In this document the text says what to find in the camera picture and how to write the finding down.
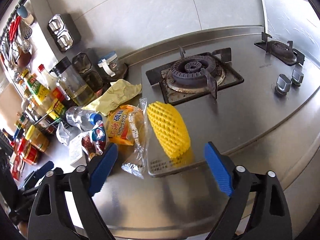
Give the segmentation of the red white snack bag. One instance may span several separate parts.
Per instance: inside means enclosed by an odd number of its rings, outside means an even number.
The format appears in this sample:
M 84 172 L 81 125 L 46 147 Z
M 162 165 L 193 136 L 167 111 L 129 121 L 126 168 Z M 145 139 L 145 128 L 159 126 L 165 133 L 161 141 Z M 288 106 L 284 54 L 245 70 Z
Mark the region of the red white snack bag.
M 97 121 L 93 128 L 81 139 L 82 147 L 88 155 L 89 160 L 104 153 L 107 137 L 104 124 Z

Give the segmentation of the orange sulfur soap wrapper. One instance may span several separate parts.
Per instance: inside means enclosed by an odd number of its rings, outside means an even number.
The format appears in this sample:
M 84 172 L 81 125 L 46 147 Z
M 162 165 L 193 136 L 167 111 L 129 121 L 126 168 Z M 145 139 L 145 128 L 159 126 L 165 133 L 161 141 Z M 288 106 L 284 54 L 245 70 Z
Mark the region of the orange sulfur soap wrapper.
M 108 115 L 105 130 L 110 142 L 118 145 L 134 145 L 134 138 L 129 124 L 129 114 L 134 109 L 134 106 L 122 105 Z

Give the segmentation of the silver foil packet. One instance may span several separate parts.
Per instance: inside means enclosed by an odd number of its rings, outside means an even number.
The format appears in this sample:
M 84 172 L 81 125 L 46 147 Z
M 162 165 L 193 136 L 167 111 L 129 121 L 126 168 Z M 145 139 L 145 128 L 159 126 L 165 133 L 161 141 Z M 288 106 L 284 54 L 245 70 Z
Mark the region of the silver foil packet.
M 56 137 L 61 144 L 68 146 L 71 140 L 76 136 L 76 133 L 76 127 L 65 128 L 63 123 L 60 122 L 56 130 Z

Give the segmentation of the clear plastic wrapper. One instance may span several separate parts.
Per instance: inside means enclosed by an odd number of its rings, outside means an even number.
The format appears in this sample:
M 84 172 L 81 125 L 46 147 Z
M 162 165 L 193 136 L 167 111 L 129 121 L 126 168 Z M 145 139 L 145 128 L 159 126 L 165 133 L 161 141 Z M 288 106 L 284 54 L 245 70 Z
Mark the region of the clear plastic wrapper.
M 147 98 L 140 98 L 139 105 L 129 114 L 129 126 L 133 137 L 133 152 L 122 163 L 121 169 L 137 178 L 144 179 L 149 146 Z

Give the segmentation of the crushed clear water bottle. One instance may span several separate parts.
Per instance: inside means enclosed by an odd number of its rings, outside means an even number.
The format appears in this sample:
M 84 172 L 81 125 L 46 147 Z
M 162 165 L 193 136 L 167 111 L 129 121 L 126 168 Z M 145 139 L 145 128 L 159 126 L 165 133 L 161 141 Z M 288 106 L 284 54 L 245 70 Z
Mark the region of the crushed clear water bottle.
M 87 132 L 95 126 L 96 122 L 103 121 L 103 117 L 98 112 L 74 106 L 66 111 L 66 121 L 69 125 Z

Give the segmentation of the yellow foam fruit net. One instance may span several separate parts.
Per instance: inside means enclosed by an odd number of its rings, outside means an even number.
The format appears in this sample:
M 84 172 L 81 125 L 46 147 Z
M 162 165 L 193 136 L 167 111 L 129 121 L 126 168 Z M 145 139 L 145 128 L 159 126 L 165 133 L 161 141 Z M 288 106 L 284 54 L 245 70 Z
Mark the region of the yellow foam fruit net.
M 148 105 L 146 112 L 153 132 L 169 158 L 175 159 L 187 152 L 191 139 L 174 106 L 156 101 Z

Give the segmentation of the yellow paper wrapper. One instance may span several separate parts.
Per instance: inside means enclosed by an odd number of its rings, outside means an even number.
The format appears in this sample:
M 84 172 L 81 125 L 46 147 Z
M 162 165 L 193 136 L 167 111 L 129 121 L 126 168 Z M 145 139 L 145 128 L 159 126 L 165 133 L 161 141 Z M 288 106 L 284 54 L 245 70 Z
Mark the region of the yellow paper wrapper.
M 142 84 L 133 85 L 119 79 L 103 95 L 82 107 L 84 110 L 100 112 L 107 116 L 121 104 L 131 100 L 142 91 Z

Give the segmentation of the red tin can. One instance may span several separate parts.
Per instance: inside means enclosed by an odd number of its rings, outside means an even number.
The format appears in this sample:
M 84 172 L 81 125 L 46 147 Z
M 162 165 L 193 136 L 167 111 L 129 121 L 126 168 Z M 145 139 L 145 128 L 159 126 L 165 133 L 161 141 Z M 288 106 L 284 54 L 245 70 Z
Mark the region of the red tin can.
M 29 165 L 36 165 L 39 158 L 39 151 L 32 144 L 22 145 L 20 147 L 22 159 Z

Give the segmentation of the yellow lid sauce jar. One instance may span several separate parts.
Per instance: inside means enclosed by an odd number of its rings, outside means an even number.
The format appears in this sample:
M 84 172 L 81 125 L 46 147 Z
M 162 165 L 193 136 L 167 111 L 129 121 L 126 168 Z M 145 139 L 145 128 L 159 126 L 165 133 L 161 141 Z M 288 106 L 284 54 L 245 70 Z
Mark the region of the yellow lid sauce jar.
M 49 146 L 48 138 L 34 125 L 28 128 L 25 139 L 41 152 L 45 152 Z

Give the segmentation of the glass oil jar black lid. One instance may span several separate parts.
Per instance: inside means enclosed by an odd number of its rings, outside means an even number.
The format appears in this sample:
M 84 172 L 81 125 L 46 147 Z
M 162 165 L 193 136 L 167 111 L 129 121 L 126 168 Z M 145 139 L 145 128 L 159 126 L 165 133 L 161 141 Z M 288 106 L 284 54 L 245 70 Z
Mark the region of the glass oil jar black lid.
M 75 70 L 68 57 L 61 59 L 51 72 L 55 73 L 58 83 L 78 106 L 86 106 L 95 99 L 95 93 Z

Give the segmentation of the red cap sauce bottle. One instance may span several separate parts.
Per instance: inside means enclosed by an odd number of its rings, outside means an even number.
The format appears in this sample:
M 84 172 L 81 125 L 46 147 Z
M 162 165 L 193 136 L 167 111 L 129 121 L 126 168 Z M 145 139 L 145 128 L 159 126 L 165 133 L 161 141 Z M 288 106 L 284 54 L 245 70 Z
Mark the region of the red cap sauce bottle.
M 43 64 L 40 64 L 38 66 L 38 71 L 40 75 L 42 76 L 42 79 L 44 81 L 44 85 L 51 91 L 53 91 L 57 86 L 57 77 L 52 76 L 44 67 Z

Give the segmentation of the near gas burner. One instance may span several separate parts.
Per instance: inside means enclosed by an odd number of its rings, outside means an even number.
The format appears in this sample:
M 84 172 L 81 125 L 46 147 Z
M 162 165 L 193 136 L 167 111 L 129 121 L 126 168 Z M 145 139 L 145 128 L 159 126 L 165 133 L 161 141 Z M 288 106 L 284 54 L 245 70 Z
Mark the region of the near gas burner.
M 231 48 L 186 56 L 145 72 L 151 86 L 159 85 L 165 103 L 177 106 L 239 85 L 244 78 L 232 68 Z

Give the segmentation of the gas burner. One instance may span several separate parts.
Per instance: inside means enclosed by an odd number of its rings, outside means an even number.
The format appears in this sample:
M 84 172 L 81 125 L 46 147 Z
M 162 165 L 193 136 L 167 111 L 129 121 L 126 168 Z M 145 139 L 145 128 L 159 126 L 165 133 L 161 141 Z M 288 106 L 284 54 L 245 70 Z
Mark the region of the gas burner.
M 288 66 L 297 64 L 302 66 L 305 62 L 305 55 L 293 47 L 293 41 L 284 43 L 275 40 L 270 34 L 262 32 L 261 41 L 255 42 L 254 45 Z
M 145 72 L 151 86 L 159 85 L 165 103 L 177 106 L 239 85 L 244 78 L 232 68 L 231 48 L 186 56 Z

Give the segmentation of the near stove knob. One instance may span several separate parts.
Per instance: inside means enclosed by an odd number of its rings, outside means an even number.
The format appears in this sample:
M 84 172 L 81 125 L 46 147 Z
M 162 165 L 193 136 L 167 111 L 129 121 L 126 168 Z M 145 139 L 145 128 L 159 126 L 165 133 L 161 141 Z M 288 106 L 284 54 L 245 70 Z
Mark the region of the near stove knob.
M 280 95 L 286 95 L 291 89 L 292 81 L 285 75 L 279 74 L 275 91 Z

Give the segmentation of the hanging metal slotted spoon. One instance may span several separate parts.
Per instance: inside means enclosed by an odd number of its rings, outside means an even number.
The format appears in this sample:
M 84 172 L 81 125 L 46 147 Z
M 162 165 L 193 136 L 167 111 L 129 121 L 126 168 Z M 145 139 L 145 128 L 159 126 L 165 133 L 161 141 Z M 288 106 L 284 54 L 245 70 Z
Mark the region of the hanging metal slotted spoon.
M 20 22 L 20 32 L 21 32 L 21 37 L 22 37 L 22 50 L 24 53 L 28 53 L 31 48 L 29 38 L 31 37 L 33 31 L 31 29 L 31 27 L 29 27 L 28 25 L 25 24 L 24 21 L 21 21 Z

